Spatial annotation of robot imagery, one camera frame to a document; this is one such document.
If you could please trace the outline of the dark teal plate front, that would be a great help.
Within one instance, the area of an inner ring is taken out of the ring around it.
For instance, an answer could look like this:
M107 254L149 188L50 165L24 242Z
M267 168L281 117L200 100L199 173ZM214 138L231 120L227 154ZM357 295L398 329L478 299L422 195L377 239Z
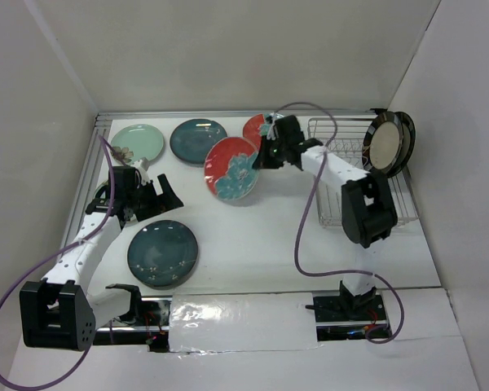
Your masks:
M181 222L161 220L142 228L131 240L127 265L144 285L171 289L186 281L199 257L199 245Z

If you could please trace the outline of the black rimmed beige plate back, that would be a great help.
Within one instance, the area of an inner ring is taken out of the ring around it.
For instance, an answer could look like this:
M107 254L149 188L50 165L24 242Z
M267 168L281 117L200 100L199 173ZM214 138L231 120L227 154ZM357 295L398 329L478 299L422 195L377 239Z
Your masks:
M362 164L367 171L388 174L403 145L403 125L394 112L379 114L368 127L362 145Z

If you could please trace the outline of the black rimmed beige plate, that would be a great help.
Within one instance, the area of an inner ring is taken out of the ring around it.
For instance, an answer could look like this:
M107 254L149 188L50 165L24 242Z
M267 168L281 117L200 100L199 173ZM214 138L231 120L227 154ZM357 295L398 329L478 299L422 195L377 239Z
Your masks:
M379 114L368 127L362 145L362 164L367 171L388 174L403 145L403 125L394 112Z
M400 119L403 126L403 144L398 159L388 173L389 178L396 176L407 165L416 141L416 129L412 118L406 112L396 112L395 115Z

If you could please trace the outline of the mint green flower plate front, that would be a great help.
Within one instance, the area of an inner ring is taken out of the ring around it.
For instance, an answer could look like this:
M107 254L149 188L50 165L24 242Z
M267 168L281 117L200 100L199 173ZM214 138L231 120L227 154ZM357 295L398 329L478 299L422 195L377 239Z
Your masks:
M95 204L105 204L108 201L109 194L108 181L105 181L95 190L93 202Z

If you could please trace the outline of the black rimmed beige plate front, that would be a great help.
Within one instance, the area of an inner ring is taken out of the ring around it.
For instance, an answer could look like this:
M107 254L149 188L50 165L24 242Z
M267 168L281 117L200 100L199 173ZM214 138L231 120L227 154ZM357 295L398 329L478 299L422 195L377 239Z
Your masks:
M403 126L403 144L398 159L388 173L389 178L396 176L407 165L416 141L416 129L412 118L406 112L396 112L395 115L400 119Z

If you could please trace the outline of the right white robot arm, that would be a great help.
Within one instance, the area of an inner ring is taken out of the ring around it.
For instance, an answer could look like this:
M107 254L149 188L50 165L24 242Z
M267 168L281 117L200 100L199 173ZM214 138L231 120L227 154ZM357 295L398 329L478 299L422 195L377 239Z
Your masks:
M388 179L337 156L331 152L330 142L306 138L294 115L266 116L259 133L261 142L254 169L293 165L315 176L296 234L294 261L297 270L307 277L342 275L339 309L346 318L358 319L376 295L375 263L381 255L384 240L398 222ZM309 272L302 269L299 261L302 230L321 182L340 193L341 228L355 245L355 260L347 270Z

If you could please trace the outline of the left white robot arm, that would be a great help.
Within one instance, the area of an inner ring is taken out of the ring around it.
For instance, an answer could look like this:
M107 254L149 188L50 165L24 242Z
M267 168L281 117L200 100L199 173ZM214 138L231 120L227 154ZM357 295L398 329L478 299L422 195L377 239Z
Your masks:
M45 276L20 289L24 343L31 348L89 349L98 328L115 318L134 325L144 316L139 288L111 283L100 294L88 293L90 281L110 245L131 220L183 207L165 174L152 181L145 169L117 166L87 205L73 246Z

